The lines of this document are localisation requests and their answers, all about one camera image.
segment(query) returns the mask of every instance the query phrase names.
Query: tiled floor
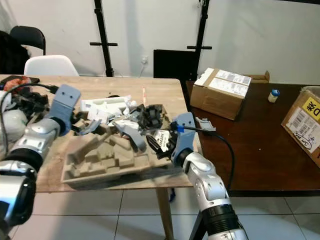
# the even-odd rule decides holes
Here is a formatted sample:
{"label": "tiled floor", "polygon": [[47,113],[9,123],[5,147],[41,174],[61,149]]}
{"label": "tiled floor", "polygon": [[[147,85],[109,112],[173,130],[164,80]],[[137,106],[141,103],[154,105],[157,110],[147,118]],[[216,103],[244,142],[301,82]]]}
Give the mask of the tiled floor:
{"label": "tiled floor", "polygon": [[[176,189],[175,239],[187,240],[198,205],[192,188]],[[250,240],[320,240],[320,197],[234,197]],[[13,240],[163,240],[154,190],[37,194],[33,215]]]}

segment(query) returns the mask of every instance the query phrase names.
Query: blue bottle cap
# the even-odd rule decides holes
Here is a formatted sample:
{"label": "blue bottle cap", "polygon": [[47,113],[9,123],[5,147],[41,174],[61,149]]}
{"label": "blue bottle cap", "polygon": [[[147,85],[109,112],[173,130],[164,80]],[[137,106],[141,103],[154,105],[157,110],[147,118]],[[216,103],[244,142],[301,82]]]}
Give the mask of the blue bottle cap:
{"label": "blue bottle cap", "polygon": [[279,97],[280,91],[278,89],[272,89],[271,94],[275,97]]}

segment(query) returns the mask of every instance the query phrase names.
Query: black chair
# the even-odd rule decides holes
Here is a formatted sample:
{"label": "black chair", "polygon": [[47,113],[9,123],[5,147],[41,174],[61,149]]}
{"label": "black chair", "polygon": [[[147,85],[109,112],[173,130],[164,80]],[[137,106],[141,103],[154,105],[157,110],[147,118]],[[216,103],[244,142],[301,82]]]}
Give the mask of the black chair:
{"label": "black chair", "polygon": [[16,39],[20,45],[28,45],[42,49],[43,55],[46,55],[46,39],[38,28],[32,26],[15,26],[11,29],[10,36]]}

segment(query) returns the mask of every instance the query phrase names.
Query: wooden table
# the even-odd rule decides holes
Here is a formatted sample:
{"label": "wooden table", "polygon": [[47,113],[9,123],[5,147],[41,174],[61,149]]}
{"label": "wooden table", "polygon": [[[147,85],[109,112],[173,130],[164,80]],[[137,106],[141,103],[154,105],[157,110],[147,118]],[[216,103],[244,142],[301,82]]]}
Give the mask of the wooden table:
{"label": "wooden table", "polygon": [[[187,85],[191,90],[192,82]],[[320,195],[320,168],[280,125],[301,87],[251,84],[235,121],[191,108],[196,116],[208,118],[233,147],[236,164],[232,196]],[[271,89],[280,90],[276,103],[268,102]],[[231,169],[227,147],[210,136],[199,137],[203,155],[227,183]]]}
{"label": "wooden table", "polygon": [[[36,76],[42,84],[60,86],[68,84],[81,91],[82,99],[106,98],[110,95],[131,95],[138,104],[143,102],[143,87],[146,91],[146,104],[163,104],[168,114],[175,117],[187,111],[184,95],[180,82],[177,79],[161,78],[117,78],[117,77],[59,77]],[[35,91],[45,94],[44,88],[37,87]],[[48,93],[49,100],[53,95]],[[168,188],[192,187],[187,176],[182,173],[180,167],[171,169],[153,169],[142,175],[122,176],[120,180],[90,185],[79,189],[73,189],[67,184],[61,183],[61,174],[64,164],[64,152],[70,132],[66,136],[59,137],[53,143],[47,158],[45,159],[37,177],[38,193],[71,192],[79,190],[108,189],[155,189],[158,199],[161,219],[167,240],[173,240],[173,226],[170,205],[168,202]]]}

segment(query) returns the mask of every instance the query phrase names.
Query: black cable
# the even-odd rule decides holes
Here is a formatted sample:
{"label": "black cable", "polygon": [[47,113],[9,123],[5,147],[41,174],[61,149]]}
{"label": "black cable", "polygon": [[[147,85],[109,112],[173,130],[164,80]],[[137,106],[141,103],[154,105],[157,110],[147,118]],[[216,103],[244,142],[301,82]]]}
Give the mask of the black cable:
{"label": "black cable", "polygon": [[12,93],[14,90],[21,88],[21,87],[27,87],[27,86],[38,86],[38,87],[43,87],[46,88],[48,90],[50,90],[51,93],[56,93],[58,87],[54,86],[54,85],[44,85],[44,84],[40,84],[40,83],[24,83],[24,84],[20,84],[17,85],[13,88],[11,88],[10,90],[8,90],[2,97],[1,101],[0,101],[0,125],[1,125],[1,131],[2,131],[2,141],[3,141],[3,146],[4,146],[4,156],[6,157],[9,151],[9,144],[8,144],[8,134],[6,131],[6,127],[5,127],[5,122],[4,122],[4,116],[2,113],[2,105],[4,103],[4,100],[6,99],[6,97],[8,96],[9,93]]}
{"label": "black cable", "polygon": [[230,153],[231,153],[231,161],[232,161],[229,181],[228,181],[228,184],[227,184],[227,187],[226,187],[226,189],[229,191],[230,188],[231,188],[232,181],[234,179],[235,165],[236,165],[235,153],[234,153],[234,150],[232,149],[230,143],[223,136],[217,134],[215,131],[209,131],[209,130],[205,130],[205,129],[202,129],[202,128],[189,127],[189,126],[183,126],[183,128],[184,129],[189,129],[189,130],[194,130],[194,131],[197,131],[197,132],[207,133],[212,137],[216,137],[216,138],[222,140],[227,145],[227,147],[229,148]]}

